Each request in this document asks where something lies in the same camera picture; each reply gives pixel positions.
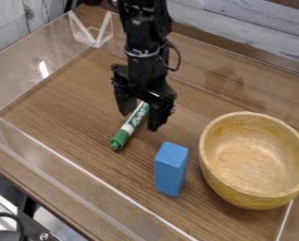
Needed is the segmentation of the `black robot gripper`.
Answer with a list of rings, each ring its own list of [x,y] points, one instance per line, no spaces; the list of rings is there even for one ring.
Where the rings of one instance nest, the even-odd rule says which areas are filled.
[[[176,91],[167,82],[167,74],[175,71],[170,64],[170,52],[150,54],[127,51],[127,64],[114,64],[112,84],[118,110],[127,116],[138,107],[138,99],[150,104],[148,130],[156,132],[172,114]]]

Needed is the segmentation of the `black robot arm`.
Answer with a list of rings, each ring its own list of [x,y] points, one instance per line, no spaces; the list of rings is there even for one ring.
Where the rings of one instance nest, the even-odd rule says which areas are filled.
[[[167,36],[172,18],[167,0],[118,0],[118,12],[126,33],[127,65],[114,64],[112,85],[118,109],[123,116],[138,106],[150,104],[148,129],[155,132],[167,123],[175,108],[176,91],[167,83],[167,74],[176,72],[182,63],[170,66],[170,49],[182,55]]]

